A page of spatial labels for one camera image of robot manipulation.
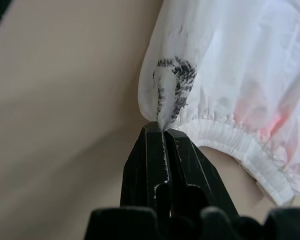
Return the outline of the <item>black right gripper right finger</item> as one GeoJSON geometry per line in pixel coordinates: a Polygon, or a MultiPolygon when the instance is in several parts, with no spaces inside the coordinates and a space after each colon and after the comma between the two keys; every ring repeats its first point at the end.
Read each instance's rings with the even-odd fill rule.
{"type": "Polygon", "coordinates": [[[208,158],[181,131],[164,132],[171,172],[172,214],[197,218],[207,207],[221,209],[230,218],[239,214],[208,158]]]}

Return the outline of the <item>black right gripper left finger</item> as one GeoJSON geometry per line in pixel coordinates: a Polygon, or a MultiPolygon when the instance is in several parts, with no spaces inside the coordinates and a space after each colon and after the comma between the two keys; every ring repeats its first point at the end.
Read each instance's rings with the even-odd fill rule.
{"type": "Polygon", "coordinates": [[[141,128],[124,165],[120,206],[148,207],[158,216],[170,215],[170,163],[164,133],[157,122],[141,128]]]}

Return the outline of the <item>white shorts with elastic waistband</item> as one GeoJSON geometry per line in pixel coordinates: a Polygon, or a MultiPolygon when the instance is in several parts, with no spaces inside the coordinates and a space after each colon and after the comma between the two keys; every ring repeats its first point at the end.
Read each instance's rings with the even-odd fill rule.
{"type": "Polygon", "coordinates": [[[163,0],[138,105],[235,158],[277,205],[300,195],[300,0],[163,0]]]}

